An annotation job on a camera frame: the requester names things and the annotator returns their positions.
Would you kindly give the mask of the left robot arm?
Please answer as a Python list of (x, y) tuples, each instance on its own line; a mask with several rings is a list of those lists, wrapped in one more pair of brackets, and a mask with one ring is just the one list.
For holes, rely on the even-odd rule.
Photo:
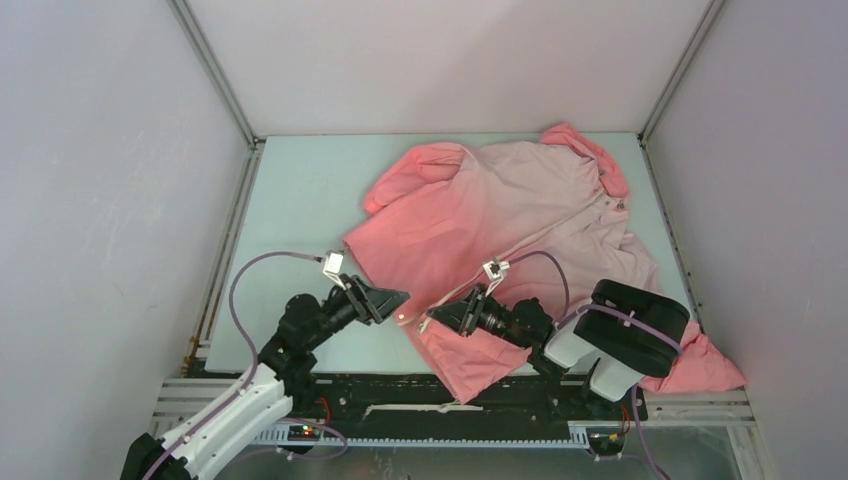
[(315, 350), (353, 322), (379, 324), (410, 295), (344, 276), (324, 300), (299, 294), (286, 304), (276, 332), (254, 353), (249, 368), (189, 420), (129, 447), (123, 479), (214, 479), (261, 432), (316, 403)]

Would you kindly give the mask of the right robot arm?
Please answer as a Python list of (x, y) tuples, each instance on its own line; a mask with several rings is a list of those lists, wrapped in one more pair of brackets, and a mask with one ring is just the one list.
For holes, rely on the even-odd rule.
[(596, 418), (616, 411), (644, 377), (670, 374), (690, 318), (675, 300), (610, 279), (600, 280), (589, 302), (559, 321), (537, 298), (507, 308), (482, 286), (431, 308), (428, 316), (462, 337), (482, 330), (529, 351), (530, 364), (549, 379), (596, 356), (581, 392), (583, 408)]

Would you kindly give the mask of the pink zip-up jacket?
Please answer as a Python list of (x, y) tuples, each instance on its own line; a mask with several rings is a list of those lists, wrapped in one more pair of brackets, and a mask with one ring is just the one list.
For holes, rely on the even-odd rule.
[(682, 299), (631, 226), (619, 165), (569, 124), (536, 141), (413, 146), (362, 207), (366, 219), (344, 236), (346, 251), (372, 284), (410, 294), (398, 325), (462, 404), (529, 359), (486, 332), (462, 337), (427, 315), (483, 282), (492, 259), (511, 265), (498, 301), (535, 297), (556, 318), (585, 304), (602, 279)]

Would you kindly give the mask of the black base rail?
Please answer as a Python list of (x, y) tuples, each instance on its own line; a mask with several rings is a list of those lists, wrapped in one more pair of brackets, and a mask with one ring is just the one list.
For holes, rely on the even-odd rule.
[(291, 414), (326, 420), (345, 437), (484, 440), (569, 438), (580, 426), (624, 433), (648, 417), (642, 393), (610, 402), (571, 374), (508, 376), (466, 404), (432, 374), (320, 374)]

